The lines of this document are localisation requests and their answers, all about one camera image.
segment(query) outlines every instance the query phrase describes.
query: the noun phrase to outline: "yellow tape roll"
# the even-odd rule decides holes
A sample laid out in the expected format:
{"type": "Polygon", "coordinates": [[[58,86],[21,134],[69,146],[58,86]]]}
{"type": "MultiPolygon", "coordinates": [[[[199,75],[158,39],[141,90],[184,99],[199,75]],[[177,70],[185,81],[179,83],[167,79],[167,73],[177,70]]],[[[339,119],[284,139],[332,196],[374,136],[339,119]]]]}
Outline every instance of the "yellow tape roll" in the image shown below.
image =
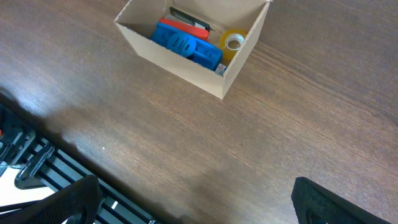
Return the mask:
{"type": "Polygon", "coordinates": [[[223,58],[232,60],[247,34],[246,31],[241,29],[227,30],[220,38],[220,49],[223,51],[223,58]]]}

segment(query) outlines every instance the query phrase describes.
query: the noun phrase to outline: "orange object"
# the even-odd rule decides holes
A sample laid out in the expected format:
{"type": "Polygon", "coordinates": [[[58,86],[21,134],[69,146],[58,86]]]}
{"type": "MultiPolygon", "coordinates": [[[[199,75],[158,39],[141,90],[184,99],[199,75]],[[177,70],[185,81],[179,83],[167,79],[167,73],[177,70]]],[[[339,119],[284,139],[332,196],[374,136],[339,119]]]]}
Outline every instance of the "orange object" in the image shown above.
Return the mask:
{"type": "Polygon", "coordinates": [[[172,26],[176,29],[179,29],[180,31],[184,31],[204,41],[207,41],[207,39],[209,38],[209,32],[205,29],[197,28],[188,24],[183,24],[181,22],[176,22],[165,18],[161,18],[159,22],[172,26]]]}

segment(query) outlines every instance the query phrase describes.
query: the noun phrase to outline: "blue tape dispenser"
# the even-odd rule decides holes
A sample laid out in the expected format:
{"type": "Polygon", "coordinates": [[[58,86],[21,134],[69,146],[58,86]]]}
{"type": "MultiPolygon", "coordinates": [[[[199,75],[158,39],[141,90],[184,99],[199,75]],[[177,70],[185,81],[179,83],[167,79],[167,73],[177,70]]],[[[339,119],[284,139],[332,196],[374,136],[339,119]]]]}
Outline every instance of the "blue tape dispenser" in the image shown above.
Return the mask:
{"type": "Polygon", "coordinates": [[[212,71],[223,58],[223,52],[215,46],[161,22],[150,39],[212,71]]]}

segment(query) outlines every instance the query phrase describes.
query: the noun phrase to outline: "open box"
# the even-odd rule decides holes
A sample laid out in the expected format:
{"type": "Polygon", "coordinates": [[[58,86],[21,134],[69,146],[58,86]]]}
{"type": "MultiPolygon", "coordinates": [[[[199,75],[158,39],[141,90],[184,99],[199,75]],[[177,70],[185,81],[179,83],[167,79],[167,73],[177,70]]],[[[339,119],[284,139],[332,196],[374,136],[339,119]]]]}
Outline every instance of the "open box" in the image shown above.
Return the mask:
{"type": "Polygon", "coordinates": [[[138,55],[223,99],[259,38],[269,1],[130,0],[114,22],[138,55]],[[171,6],[208,23],[214,29],[209,43],[215,46],[226,30],[248,32],[224,77],[150,40],[157,22],[169,14],[171,6]]]}

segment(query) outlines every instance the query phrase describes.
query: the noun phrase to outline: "wooden table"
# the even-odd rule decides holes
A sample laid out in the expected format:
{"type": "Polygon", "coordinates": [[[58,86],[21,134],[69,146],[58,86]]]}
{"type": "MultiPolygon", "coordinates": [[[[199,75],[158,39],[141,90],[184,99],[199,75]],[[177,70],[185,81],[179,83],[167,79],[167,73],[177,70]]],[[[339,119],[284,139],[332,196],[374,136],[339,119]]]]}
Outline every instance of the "wooden table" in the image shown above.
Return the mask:
{"type": "Polygon", "coordinates": [[[398,3],[273,2],[223,101],[134,55],[125,3],[0,1],[14,109],[174,221],[296,223],[306,176],[398,222],[398,3]]]}

